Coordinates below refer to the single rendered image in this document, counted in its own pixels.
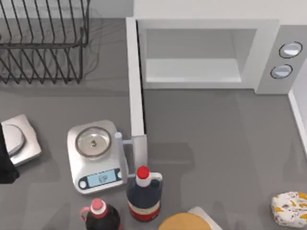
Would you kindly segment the white and yellow patterned bag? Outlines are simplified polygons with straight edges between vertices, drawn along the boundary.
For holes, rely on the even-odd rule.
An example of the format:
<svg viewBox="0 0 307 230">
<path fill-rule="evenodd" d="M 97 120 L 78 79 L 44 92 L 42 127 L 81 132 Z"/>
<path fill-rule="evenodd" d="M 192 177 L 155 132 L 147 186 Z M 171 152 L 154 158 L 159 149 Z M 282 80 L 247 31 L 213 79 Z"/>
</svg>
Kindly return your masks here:
<svg viewBox="0 0 307 230">
<path fill-rule="evenodd" d="M 275 222 L 284 227 L 307 227 L 307 194 L 286 192 L 272 197 L 272 214 Z"/>
</svg>

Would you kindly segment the white scale with blue display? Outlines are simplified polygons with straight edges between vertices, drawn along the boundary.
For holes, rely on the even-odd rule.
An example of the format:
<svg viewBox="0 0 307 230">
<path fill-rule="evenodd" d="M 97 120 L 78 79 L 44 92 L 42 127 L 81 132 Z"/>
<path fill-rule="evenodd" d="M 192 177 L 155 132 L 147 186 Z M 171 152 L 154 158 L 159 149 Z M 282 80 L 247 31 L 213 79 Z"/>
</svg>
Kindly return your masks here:
<svg viewBox="0 0 307 230">
<path fill-rule="evenodd" d="M 102 120 L 71 128 L 67 149 L 76 190 L 88 195 L 123 184 L 115 141 L 117 128 Z"/>
</svg>

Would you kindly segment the pale microwave door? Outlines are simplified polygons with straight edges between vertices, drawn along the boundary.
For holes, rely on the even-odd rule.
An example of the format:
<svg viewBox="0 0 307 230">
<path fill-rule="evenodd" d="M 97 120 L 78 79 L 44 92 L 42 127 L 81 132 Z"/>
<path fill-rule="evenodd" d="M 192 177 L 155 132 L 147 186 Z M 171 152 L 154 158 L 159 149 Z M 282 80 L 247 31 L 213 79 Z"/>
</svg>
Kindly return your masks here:
<svg viewBox="0 0 307 230">
<path fill-rule="evenodd" d="M 127 57 L 129 72 L 130 124 L 133 145 L 134 166 L 147 165 L 147 136 L 145 133 L 142 84 L 140 74 L 137 22 L 126 18 Z"/>
</svg>

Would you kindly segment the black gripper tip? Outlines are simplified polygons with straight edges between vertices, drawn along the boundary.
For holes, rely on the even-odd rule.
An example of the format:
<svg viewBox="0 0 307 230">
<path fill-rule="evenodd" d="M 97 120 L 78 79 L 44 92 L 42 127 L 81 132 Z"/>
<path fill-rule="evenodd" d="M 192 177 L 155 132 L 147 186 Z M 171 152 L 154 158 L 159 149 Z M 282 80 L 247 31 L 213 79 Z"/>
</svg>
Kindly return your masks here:
<svg viewBox="0 0 307 230">
<path fill-rule="evenodd" d="M 10 160 L 6 149 L 2 124 L 0 123 L 0 184 L 12 184 L 19 176 L 19 172 Z"/>
</svg>

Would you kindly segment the dark bottle with red cap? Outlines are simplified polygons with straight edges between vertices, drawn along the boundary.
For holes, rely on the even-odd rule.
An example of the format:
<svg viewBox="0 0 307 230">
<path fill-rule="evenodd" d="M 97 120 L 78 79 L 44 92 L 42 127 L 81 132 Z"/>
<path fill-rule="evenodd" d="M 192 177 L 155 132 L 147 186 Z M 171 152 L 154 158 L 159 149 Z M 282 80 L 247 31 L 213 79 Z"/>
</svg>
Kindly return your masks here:
<svg viewBox="0 0 307 230">
<path fill-rule="evenodd" d="M 163 177 L 151 172 L 147 166 L 140 166 L 129 180 L 126 197 L 130 214 L 140 222 L 154 220 L 161 210 Z"/>
</svg>

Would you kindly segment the pale microwave oven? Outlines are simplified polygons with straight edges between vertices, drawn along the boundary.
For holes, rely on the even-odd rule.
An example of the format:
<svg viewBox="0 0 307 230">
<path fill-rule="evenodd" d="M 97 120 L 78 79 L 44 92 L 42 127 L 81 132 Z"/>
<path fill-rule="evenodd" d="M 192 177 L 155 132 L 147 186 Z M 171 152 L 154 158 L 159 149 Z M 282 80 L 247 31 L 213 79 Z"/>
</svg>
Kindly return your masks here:
<svg viewBox="0 0 307 230">
<path fill-rule="evenodd" d="M 144 89 L 251 89 L 288 94 L 307 59 L 307 22 L 279 19 L 134 18 Z M 279 49 L 300 42 L 302 52 L 282 58 Z M 288 64 L 284 79 L 271 70 Z"/>
</svg>

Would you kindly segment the dark bottle with pink cap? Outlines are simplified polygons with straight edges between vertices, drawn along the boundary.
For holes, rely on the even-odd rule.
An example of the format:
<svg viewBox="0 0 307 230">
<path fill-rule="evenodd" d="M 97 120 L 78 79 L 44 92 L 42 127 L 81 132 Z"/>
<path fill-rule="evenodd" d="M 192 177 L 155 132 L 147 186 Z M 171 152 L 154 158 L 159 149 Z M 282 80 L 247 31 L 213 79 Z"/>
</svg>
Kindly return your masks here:
<svg viewBox="0 0 307 230">
<path fill-rule="evenodd" d="M 100 198 L 93 199 L 89 207 L 82 207 L 79 214 L 86 230 L 122 230 L 118 210 Z"/>
</svg>

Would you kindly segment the silver kitchen scale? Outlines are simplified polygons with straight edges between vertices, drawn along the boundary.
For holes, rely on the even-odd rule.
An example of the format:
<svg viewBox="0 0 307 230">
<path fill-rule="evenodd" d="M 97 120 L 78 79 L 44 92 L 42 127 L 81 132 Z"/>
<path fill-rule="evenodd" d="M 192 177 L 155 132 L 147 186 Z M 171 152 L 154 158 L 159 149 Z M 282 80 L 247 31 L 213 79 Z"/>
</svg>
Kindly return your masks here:
<svg viewBox="0 0 307 230">
<path fill-rule="evenodd" d="M 37 134 L 26 115 L 1 122 L 1 128 L 0 165 L 11 160 L 18 167 L 41 155 Z"/>
</svg>

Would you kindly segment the round tan bread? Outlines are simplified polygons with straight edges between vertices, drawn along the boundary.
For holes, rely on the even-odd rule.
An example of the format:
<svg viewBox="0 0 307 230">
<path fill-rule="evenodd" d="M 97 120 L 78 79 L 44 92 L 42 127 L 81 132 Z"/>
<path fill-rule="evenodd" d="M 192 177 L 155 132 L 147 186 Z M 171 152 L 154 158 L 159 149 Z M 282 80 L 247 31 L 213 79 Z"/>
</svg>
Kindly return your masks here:
<svg viewBox="0 0 307 230">
<path fill-rule="evenodd" d="M 207 221 L 191 213 L 176 213 L 167 217 L 158 230 L 213 230 Z"/>
</svg>

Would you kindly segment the white flat box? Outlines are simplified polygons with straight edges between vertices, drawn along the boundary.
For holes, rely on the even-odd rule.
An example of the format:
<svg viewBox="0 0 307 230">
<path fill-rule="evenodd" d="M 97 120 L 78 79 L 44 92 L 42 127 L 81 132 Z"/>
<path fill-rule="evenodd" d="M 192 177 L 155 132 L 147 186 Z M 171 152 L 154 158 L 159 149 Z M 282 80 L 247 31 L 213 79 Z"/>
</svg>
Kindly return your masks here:
<svg viewBox="0 0 307 230">
<path fill-rule="evenodd" d="M 209 226 L 211 227 L 211 230 L 223 230 L 201 207 L 195 206 L 191 208 L 188 213 L 194 214 L 202 218 L 204 221 L 206 221 Z"/>
</svg>

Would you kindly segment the grey microwave knob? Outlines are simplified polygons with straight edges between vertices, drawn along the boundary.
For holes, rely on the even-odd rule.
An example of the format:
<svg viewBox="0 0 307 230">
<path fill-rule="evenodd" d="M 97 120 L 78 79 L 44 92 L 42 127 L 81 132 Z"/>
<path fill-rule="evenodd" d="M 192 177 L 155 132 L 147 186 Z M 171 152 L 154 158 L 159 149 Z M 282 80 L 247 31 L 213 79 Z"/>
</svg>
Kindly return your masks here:
<svg viewBox="0 0 307 230">
<path fill-rule="evenodd" d="M 288 64 L 276 66 L 271 70 L 271 77 L 274 79 L 284 79 L 287 78 L 292 71 L 292 66 Z"/>
<path fill-rule="evenodd" d="M 281 46 L 279 55 L 282 58 L 294 58 L 298 56 L 303 50 L 303 45 L 300 42 L 291 42 Z"/>
</svg>

